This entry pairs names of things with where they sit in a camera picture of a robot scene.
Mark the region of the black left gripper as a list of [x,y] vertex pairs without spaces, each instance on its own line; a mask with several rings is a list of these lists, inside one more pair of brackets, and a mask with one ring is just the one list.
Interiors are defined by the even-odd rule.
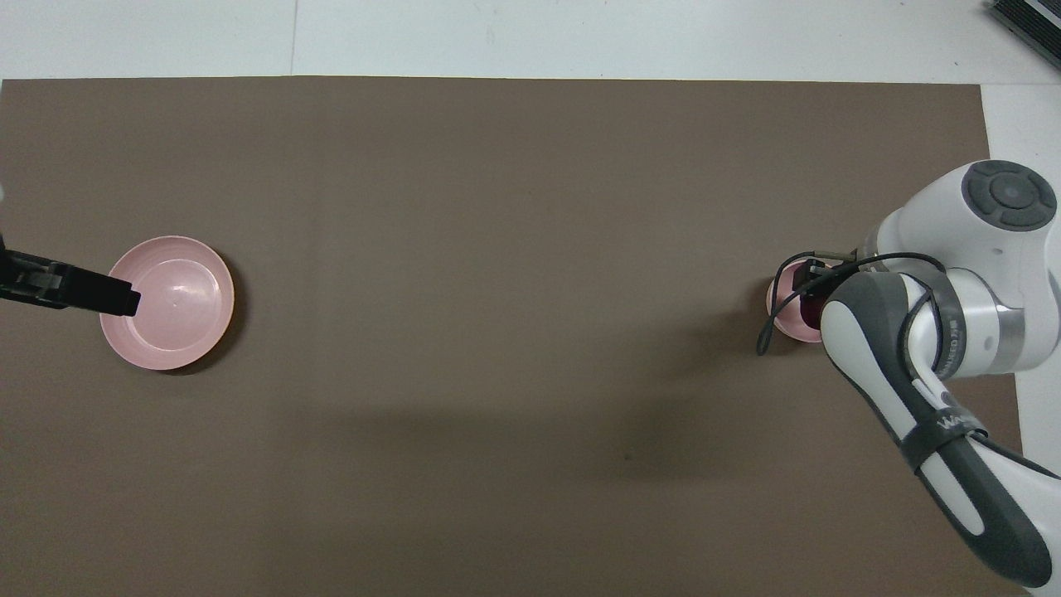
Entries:
[[[65,302],[60,287],[65,277]],[[136,316],[140,292],[129,282],[89,269],[65,273],[56,262],[1,250],[1,299],[49,309],[79,308],[116,317]]]

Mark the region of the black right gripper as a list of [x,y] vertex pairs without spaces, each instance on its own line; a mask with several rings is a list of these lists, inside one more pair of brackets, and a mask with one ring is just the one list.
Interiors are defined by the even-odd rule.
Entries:
[[810,260],[799,262],[792,273],[792,291],[802,296],[819,296],[829,284],[841,284],[851,275],[859,273],[855,264],[857,250],[851,252],[827,252],[814,250]]

